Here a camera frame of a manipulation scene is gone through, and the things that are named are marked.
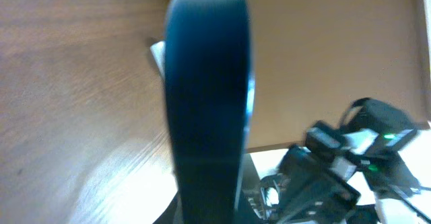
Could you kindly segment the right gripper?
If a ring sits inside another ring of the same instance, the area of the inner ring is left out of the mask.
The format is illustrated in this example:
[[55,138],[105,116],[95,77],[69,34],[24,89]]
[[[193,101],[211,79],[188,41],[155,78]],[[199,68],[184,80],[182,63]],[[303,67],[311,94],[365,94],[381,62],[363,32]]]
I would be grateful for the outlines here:
[[341,223],[354,211],[360,193],[333,164],[347,140],[326,122],[315,122],[304,146],[292,145],[277,173],[259,184],[263,223]]

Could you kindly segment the blue screen smartphone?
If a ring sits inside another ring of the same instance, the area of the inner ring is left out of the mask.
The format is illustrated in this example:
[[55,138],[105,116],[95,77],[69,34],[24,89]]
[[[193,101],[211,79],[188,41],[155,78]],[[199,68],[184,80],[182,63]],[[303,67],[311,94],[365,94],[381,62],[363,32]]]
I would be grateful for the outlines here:
[[247,0],[172,0],[165,99],[185,223],[233,223],[253,110]]

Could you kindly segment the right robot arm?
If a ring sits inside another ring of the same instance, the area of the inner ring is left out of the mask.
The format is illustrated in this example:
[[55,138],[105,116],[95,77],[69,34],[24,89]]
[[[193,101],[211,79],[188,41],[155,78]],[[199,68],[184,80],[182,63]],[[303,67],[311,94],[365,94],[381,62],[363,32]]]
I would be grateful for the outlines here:
[[319,120],[291,145],[251,201],[260,223],[385,223],[384,200],[398,200],[413,220],[430,217],[412,202],[424,187],[400,155],[419,130],[394,106],[353,102],[338,127]]

